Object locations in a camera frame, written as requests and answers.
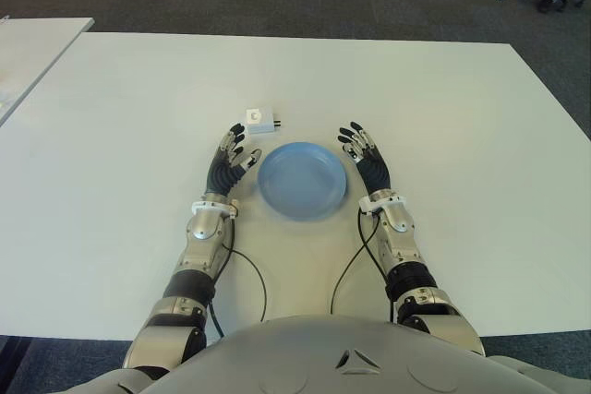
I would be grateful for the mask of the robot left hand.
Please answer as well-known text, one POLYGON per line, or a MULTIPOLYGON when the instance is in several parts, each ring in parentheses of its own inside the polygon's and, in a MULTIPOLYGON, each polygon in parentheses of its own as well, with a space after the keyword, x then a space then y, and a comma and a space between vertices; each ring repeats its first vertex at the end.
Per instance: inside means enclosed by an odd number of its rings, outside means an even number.
POLYGON ((224 134, 211 160, 206 180, 206 194, 227 197, 232 188, 260 160, 262 151, 254 149, 243 160, 244 148, 240 143, 245 139, 246 128, 237 123, 224 134))

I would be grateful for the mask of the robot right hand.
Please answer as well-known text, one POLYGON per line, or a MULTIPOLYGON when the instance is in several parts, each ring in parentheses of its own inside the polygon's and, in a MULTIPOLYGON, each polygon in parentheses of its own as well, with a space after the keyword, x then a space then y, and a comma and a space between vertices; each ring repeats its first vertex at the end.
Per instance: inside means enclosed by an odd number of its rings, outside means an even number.
POLYGON ((378 146, 363 126, 351 122, 349 127, 340 127, 337 138, 342 143, 343 151, 356 165, 370 195, 391 188, 388 166, 378 146))

